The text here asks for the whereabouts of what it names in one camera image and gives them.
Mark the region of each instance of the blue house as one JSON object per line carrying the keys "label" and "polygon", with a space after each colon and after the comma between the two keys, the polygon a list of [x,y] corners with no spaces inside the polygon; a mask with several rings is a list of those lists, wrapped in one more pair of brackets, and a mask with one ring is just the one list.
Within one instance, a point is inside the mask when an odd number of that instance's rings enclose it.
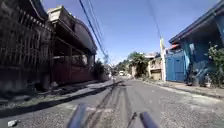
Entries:
{"label": "blue house", "polygon": [[167,80],[187,82],[192,76],[194,85],[203,84],[211,69],[208,58],[210,45],[224,46],[224,1],[220,1],[203,16],[169,41],[181,49],[166,56]]}

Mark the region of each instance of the blue sky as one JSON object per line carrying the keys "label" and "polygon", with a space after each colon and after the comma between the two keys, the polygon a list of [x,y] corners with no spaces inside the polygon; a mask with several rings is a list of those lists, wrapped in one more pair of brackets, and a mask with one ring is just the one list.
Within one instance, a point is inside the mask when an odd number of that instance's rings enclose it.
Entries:
{"label": "blue sky", "polygon": [[[159,28],[170,47],[169,39],[203,15],[219,0],[151,0]],[[42,0],[45,9],[64,5],[88,25],[78,0]],[[147,0],[91,0],[99,21],[103,44],[111,63],[125,59],[129,53],[159,51],[159,37]],[[102,58],[98,50],[97,57]]]}

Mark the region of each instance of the house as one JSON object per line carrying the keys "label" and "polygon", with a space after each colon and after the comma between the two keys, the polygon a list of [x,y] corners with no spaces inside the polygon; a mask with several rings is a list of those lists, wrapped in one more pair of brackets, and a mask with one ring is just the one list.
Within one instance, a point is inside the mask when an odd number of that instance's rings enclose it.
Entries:
{"label": "house", "polygon": [[97,47],[88,27],[63,6],[48,15],[55,31],[52,79],[58,84],[92,80]]}
{"label": "house", "polygon": [[182,51],[166,57],[167,79],[181,82],[190,80],[194,85],[203,84],[205,74],[212,67],[207,56],[210,42],[222,48],[223,30],[224,1],[221,0],[169,41],[172,45],[179,45]]}
{"label": "house", "polygon": [[157,52],[145,54],[145,58],[148,59],[148,74],[149,78],[154,80],[162,79],[162,63],[160,54]]}
{"label": "house", "polygon": [[0,1],[0,91],[41,81],[51,60],[53,31],[40,0]]}

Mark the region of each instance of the roof eave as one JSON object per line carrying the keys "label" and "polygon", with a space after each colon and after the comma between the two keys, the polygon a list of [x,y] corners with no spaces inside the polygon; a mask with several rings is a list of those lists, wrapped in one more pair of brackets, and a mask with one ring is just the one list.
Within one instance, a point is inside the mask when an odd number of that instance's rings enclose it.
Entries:
{"label": "roof eave", "polygon": [[179,40],[185,38],[196,29],[200,28],[204,24],[210,22],[215,18],[216,15],[220,15],[224,12],[224,1],[221,0],[218,2],[213,8],[211,8],[208,12],[206,12],[203,16],[199,17],[195,22],[177,34],[175,37],[171,38],[169,42],[172,44],[174,42],[178,42]]}

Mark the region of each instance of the asphalt road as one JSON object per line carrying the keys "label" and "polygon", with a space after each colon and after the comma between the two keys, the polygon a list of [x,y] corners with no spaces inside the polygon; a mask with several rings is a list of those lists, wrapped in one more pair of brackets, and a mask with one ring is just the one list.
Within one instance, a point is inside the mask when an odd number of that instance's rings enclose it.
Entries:
{"label": "asphalt road", "polygon": [[224,102],[138,80],[91,84],[49,101],[0,109],[0,126],[19,120],[16,128],[65,128],[76,107],[85,103],[84,128],[141,128],[148,112],[160,128],[224,128]]}

